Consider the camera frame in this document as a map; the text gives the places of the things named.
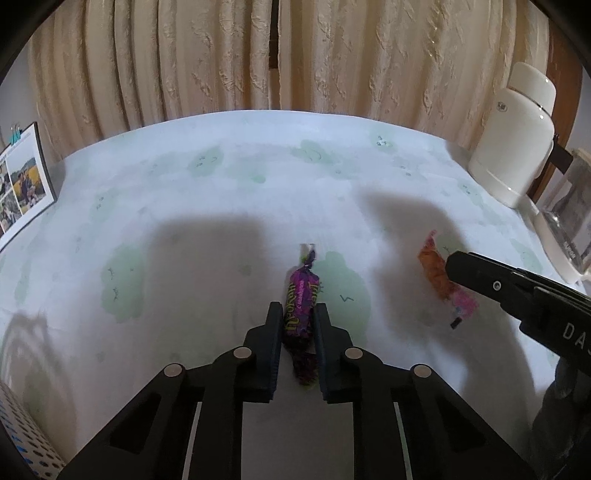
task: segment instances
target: wrapped candy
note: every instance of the wrapped candy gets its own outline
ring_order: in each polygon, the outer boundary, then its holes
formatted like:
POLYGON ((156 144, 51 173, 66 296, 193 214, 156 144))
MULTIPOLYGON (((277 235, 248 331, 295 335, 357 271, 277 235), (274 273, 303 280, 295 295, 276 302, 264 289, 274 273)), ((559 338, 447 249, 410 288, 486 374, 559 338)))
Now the wrapped candy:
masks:
POLYGON ((310 271, 315 258, 312 248, 304 265, 292 273, 285 303, 282 341, 291 354, 294 374, 302 385, 310 385, 317 377, 316 354, 308 351, 313 339, 312 309, 320 288, 318 275, 310 271))

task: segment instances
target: white thermos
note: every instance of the white thermos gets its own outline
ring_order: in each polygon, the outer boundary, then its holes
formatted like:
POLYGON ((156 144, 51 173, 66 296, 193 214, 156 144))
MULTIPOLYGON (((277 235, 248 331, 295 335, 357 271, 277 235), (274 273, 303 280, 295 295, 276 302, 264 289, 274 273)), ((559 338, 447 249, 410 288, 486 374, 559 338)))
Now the white thermos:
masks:
POLYGON ((516 208, 553 147, 556 88, 531 65, 517 62, 495 98, 470 175, 499 202, 516 208))

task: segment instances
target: white tablecloth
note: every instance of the white tablecloth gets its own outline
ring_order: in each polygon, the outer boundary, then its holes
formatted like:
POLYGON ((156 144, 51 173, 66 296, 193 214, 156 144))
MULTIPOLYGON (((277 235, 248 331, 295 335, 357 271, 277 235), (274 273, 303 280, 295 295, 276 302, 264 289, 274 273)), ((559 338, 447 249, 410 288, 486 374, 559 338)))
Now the white tablecloth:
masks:
MULTIPOLYGON (((523 452, 556 356, 492 302, 451 330, 417 253, 437 229, 442 248, 559 278, 466 161, 405 128, 271 111, 85 148, 53 171, 58 202, 0 253, 2 379, 71 458, 165 365, 241 344, 314 243, 333 323, 385 363, 431 365, 523 452)), ((297 385, 284 352, 275 400, 245 406, 243 477, 352 478, 350 414, 297 385)))

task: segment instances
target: binder clip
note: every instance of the binder clip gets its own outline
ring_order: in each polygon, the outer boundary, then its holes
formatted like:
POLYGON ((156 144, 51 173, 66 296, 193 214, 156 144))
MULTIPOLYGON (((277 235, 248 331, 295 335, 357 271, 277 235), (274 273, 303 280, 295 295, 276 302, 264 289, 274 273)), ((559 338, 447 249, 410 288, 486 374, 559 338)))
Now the binder clip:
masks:
POLYGON ((10 135, 10 144, 14 145, 16 142, 18 142, 21 139, 21 126, 20 124, 14 124, 11 129, 11 135, 10 135))

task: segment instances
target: beige curtain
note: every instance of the beige curtain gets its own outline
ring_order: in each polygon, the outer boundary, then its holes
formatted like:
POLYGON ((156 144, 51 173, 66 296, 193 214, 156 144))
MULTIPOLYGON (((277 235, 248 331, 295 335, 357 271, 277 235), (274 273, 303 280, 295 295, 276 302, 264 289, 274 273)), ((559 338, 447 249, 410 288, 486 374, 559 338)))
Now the beige curtain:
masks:
POLYGON ((268 108, 271 0, 66 0, 29 50, 61 157, 130 129, 268 108))
POLYGON ((282 109, 366 116, 477 143, 511 66, 542 72, 528 0, 281 0, 282 109))

